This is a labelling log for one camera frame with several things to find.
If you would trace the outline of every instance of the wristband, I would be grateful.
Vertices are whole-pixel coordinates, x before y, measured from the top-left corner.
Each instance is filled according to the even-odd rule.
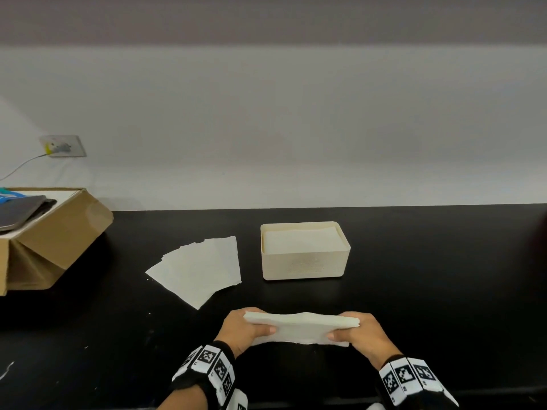
[[[394,406],[399,406],[407,396],[423,390],[443,393],[456,406],[460,406],[423,360],[394,356],[380,369],[379,376]]]
[[[234,361],[234,353],[222,341],[214,341],[205,347],[198,347],[190,353],[174,374],[171,388],[179,390],[195,385],[200,386],[207,397],[209,410],[217,410],[225,405],[227,407],[229,398],[234,392],[236,379],[232,365]]]

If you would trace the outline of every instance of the electrical outlet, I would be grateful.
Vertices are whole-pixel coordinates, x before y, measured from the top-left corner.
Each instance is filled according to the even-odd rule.
[[[38,138],[49,157],[85,157],[84,147],[77,135],[45,135]]]

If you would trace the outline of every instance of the cardboard flap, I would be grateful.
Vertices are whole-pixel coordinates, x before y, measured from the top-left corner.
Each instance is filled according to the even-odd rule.
[[[9,240],[0,238],[0,296],[4,296],[8,287]]]
[[[16,240],[67,269],[112,221],[112,212],[82,190],[17,236]]]

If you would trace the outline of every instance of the white wall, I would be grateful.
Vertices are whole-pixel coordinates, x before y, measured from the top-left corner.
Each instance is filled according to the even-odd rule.
[[[115,210],[547,200],[547,1],[304,1],[6,3],[0,177],[43,134],[89,156],[1,185]]]

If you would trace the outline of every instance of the outlet cover plate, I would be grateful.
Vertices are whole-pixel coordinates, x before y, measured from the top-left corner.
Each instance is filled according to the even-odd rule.
[[[80,137],[77,135],[45,135],[38,139],[46,152],[48,149],[52,150],[63,144],[67,144],[70,148],[70,151],[56,152],[50,154],[49,157],[86,157]]]

